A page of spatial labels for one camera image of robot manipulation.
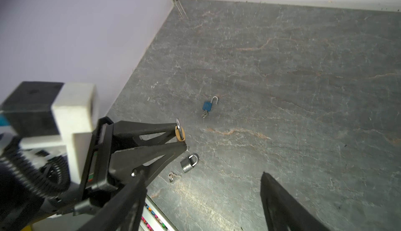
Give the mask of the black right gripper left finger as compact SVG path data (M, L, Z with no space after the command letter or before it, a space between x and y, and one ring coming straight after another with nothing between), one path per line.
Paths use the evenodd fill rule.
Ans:
M146 176L140 172L116 194L80 231L137 231L144 210Z

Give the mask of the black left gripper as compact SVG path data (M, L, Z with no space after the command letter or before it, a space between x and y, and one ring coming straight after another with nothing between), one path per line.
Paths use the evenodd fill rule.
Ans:
M57 206L59 215L94 215L129 181L138 175L150 183L177 157L186 152L184 142L168 143L176 138L175 123L113 122L99 120L77 189L70 188Z

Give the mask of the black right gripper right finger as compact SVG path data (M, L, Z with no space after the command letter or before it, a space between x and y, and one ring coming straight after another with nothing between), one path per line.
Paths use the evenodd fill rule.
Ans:
M328 230L266 172L261 177L260 196L269 231Z

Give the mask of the small brass padlock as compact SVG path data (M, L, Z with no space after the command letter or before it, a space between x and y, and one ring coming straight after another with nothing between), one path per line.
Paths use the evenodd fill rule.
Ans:
M185 131L181 126L179 118L176 119L175 136L179 142L185 142Z

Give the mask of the blue padlock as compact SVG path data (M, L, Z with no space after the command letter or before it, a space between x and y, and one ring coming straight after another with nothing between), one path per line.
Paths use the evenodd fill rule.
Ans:
M214 96L210 101L205 101L202 107L202 110L205 112L210 112L213 106L213 103L218 104L219 98L218 96Z

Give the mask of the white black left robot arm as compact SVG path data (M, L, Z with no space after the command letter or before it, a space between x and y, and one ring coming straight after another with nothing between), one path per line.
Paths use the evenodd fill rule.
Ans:
M90 214L84 231L136 231L147 186L187 150L179 122L150 124L101 118L85 134L82 178L73 182L63 155L24 156L22 138L1 134L1 230L19 231L54 214Z

